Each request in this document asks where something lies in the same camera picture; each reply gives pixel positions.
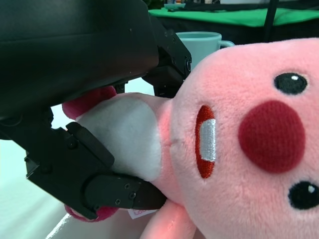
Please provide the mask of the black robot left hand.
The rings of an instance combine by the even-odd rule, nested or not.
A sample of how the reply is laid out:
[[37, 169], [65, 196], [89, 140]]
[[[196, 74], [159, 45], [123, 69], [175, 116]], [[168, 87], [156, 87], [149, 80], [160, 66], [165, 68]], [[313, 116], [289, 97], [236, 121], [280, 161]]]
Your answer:
[[53, 129], [51, 107], [139, 77], [172, 97], [190, 64], [141, 0], [3, 0], [0, 137], [26, 151], [29, 181], [89, 219], [102, 206], [159, 209], [166, 196], [113, 172], [113, 155], [87, 129]]

